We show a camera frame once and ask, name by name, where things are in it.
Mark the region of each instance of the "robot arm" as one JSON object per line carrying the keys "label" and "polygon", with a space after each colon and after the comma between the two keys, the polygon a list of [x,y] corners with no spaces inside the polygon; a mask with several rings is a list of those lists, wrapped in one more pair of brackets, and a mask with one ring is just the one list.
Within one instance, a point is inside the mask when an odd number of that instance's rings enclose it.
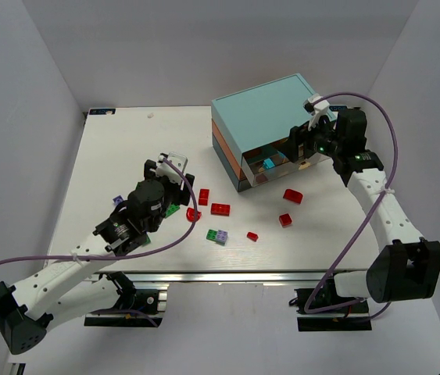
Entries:
{"label": "robot arm", "polygon": [[[132,309],[136,290],[122,273],[110,273],[87,286],[78,284],[102,268],[134,251],[159,229],[171,204],[188,205],[190,191],[180,176],[163,162],[167,158],[184,171],[187,158],[161,154],[147,160],[145,179],[109,218],[70,251],[73,260],[53,262],[43,270],[8,286],[0,282],[0,332],[12,354],[33,348],[61,323],[98,309]],[[194,177],[186,179],[193,185]],[[77,255],[90,259],[77,259]],[[97,261],[96,257],[114,260]]]}
{"label": "robot arm", "polygon": [[[365,147],[366,115],[347,109],[339,112],[336,121],[330,121],[325,116],[326,101],[312,104],[319,98],[314,95],[309,99],[305,108],[313,118],[293,127],[279,151],[292,162],[298,159],[300,145],[306,159],[315,153],[331,157],[334,170],[368,213],[385,189],[386,175],[380,159]],[[372,297],[376,302],[430,298],[440,272],[440,243],[426,241],[393,191],[386,193],[370,220],[379,256],[367,271],[335,274],[336,292],[340,297]]]}

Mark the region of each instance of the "purple lego brick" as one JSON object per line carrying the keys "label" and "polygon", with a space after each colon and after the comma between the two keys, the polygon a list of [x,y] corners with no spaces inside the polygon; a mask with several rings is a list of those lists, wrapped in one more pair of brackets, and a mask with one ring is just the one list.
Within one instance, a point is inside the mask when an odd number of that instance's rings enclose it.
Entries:
{"label": "purple lego brick", "polygon": [[214,241],[216,241],[218,244],[225,245],[225,242],[227,242],[228,238],[228,232],[225,230],[218,230],[218,233],[216,233],[216,238]]}
{"label": "purple lego brick", "polygon": [[121,197],[120,195],[117,195],[114,199],[113,199],[113,204],[114,205],[118,205],[119,203],[124,202],[124,198]]}

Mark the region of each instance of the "red lego brick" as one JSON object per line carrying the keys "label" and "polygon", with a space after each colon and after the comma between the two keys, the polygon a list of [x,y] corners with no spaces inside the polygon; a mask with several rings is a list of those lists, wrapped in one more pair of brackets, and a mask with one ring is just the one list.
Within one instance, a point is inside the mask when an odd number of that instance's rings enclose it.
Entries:
{"label": "red lego brick", "polygon": [[[187,220],[192,222],[194,221],[194,214],[195,214],[195,210],[191,207],[187,208]],[[202,212],[197,211],[197,221],[199,221],[199,219],[202,216]]]}
{"label": "red lego brick", "polygon": [[288,213],[279,216],[279,221],[281,222],[281,226],[286,227],[287,225],[291,225],[292,219]]}
{"label": "red lego brick", "polygon": [[211,204],[211,214],[212,215],[229,216],[230,215],[230,205],[221,205],[219,203],[212,203]]}
{"label": "red lego brick", "polygon": [[284,199],[300,204],[303,200],[303,194],[296,190],[287,189],[284,193]]}
{"label": "red lego brick", "polygon": [[199,192],[199,205],[207,205],[209,201],[209,189],[201,189]]}
{"label": "red lego brick", "polygon": [[258,234],[253,232],[248,232],[248,238],[250,240],[253,240],[254,242],[258,241]]}

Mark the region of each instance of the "blue lego brick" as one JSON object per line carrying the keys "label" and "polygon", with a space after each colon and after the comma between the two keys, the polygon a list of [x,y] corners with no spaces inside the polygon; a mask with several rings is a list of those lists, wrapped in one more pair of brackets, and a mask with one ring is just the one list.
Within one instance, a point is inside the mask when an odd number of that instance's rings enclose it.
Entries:
{"label": "blue lego brick", "polygon": [[221,161],[221,164],[223,164],[223,168],[227,172],[228,177],[230,177],[230,180],[232,181],[232,184],[234,185],[235,190],[240,193],[241,191],[248,190],[251,188],[251,184],[249,183],[248,179],[245,178],[244,180],[239,180],[237,176],[235,175],[234,170],[232,169],[230,163],[227,160],[227,157],[225,156],[223,150],[221,149],[220,144],[214,137],[214,134],[211,134],[211,137],[213,139],[213,148],[214,151],[216,151],[216,154],[218,155],[218,158]]}
{"label": "blue lego brick", "polygon": [[118,205],[119,203],[124,202],[124,198],[121,197],[120,195],[117,195],[114,199],[113,199],[113,204],[114,205]]}
{"label": "blue lego brick", "polygon": [[228,238],[228,232],[225,230],[218,230],[218,233],[216,233],[216,238],[214,241],[216,241],[218,244],[225,245],[225,242],[227,242]]}
{"label": "blue lego brick", "polygon": [[[214,99],[211,114],[229,149],[241,165],[242,154],[289,135],[311,115],[303,103],[315,91],[301,74]],[[334,115],[328,113],[331,120]]]}
{"label": "blue lego brick", "polygon": [[265,161],[263,161],[263,168],[265,168],[266,170],[269,170],[270,168],[274,168],[275,164],[274,162],[272,162],[272,159],[266,159]]}

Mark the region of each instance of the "white backdrop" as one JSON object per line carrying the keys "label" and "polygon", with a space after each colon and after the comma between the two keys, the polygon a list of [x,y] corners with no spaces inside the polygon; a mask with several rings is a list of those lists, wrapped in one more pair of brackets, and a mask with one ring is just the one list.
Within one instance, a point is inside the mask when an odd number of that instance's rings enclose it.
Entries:
{"label": "white backdrop", "polygon": [[[82,113],[20,0],[0,0],[0,260],[45,254],[82,130]],[[36,263],[0,267],[0,281]],[[8,348],[0,335],[0,373]]]}
{"label": "white backdrop", "polygon": [[[385,105],[397,130],[396,195],[426,238],[440,241],[439,1],[420,0],[370,95]],[[369,119],[383,124],[373,110]],[[389,170],[392,146],[386,125],[370,127],[369,139]],[[440,279],[434,303],[440,316]]]}
{"label": "white backdrop", "polygon": [[367,93],[417,0],[23,0],[80,107],[208,105],[301,73]]}

